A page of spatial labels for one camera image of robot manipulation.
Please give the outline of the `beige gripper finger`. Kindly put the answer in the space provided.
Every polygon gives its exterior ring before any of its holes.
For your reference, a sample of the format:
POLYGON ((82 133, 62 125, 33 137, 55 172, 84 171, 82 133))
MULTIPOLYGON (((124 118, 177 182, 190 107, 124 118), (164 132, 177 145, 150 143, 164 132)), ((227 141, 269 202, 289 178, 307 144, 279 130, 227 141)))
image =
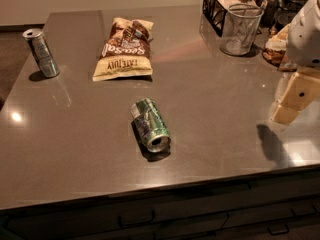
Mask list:
POLYGON ((320 95, 320 79, 302 73, 294 73, 287 84, 280 104, 302 111, 320 95))
POLYGON ((274 102, 270 108, 271 120, 283 125, 291 124, 299 114, 299 111, 284 107, 276 102, 274 102))

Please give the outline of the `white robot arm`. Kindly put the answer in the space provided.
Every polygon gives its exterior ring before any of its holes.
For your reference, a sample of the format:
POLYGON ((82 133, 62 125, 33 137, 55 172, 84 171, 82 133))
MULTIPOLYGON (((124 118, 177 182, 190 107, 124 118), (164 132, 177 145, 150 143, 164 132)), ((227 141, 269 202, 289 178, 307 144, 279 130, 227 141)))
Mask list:
POLYGON ((271 119, 288 125, 320 95, 320 0, 308 0, 291 21, 278 70, 271 119))

